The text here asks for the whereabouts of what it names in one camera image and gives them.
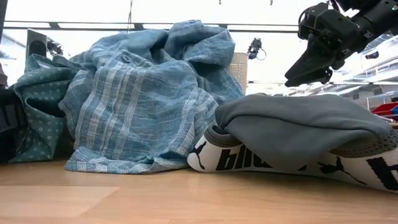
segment wicker basket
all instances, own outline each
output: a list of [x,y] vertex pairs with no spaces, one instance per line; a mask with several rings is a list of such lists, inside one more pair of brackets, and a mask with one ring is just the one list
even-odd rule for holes
[[248,85],[248,55],[246,53],[234,53],[232,62],[227,70],[241,85],[243,93],[246,93]]

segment puma logo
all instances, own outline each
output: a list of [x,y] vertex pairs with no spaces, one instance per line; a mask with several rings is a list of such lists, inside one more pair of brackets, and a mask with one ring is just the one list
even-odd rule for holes
[[353,177],[349,172],[344,170],[344,167],[343,167],[343,164],[341,163],[340,157],[337,157],[335,166],[334,165],[329,165],[329,164],[326,165],[326,164],[323,164],[321,162],[318,162],[318,164],[321,166],[320,170],[324,174],[332,174],[334,172],[340,171],[340,172],[343,172],[343,173],[349,175],[352,179],[354,179],[358,183],[363,184],[363,185],[367,185],[366,183],[358,180],[357,178]]
[[205,141],[205,143],[203,143],[203,144],[201,144],[198,148],[193,148],[193,150],[192,150],[192,152],[191,153],[195,153],[196,155],[197,155],[197,157],[198,157],[198,160],[199,160],[199,166],[200,166],[200,168],[201,169],[205,169],[205,167],[201,164],[201,161],[200,161],[200,156],[199,156],[199,153],[201,153],[201,150],[203,149],[203,147],[205,147],[206,146],[206,141]]

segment teal patterned fabric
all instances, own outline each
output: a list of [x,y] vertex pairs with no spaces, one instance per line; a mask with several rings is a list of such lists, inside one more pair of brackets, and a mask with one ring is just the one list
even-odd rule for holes
[[75,75],[76,70],[39,55],[28,58],[25,74],[11,88],[22,100],[29,125],[17,133],[16,157],[10,163],[53,159],[66,125],[58,103]]

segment gray fabric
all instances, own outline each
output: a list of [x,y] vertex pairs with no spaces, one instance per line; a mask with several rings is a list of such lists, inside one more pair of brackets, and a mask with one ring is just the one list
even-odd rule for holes
[[398,132],[394,129],[390,130],[388,137],[378,140],[378,142],[364,148],[352,147],[350,150],[337,148],[330,153],[344,158],[368,157],[391,151],[398,145]]
[[215,123],[207,127],[204,135],[210,144],[218,147],[235,147],[242,144],[234,136],[219,128]]
[[215,116],[221,129],[279,170],[297,170],[332,150],[361,157],[361,149],[388,138],[392,130],[362,107],[334,95],[249,95],[219,106]]

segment wooden table surface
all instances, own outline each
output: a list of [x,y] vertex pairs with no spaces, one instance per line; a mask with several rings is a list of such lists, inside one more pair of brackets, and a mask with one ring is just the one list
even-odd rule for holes
[[0,223],[398,223],[398,195],[333,180],[190,169],[88,174],[64,163],[0,166]]

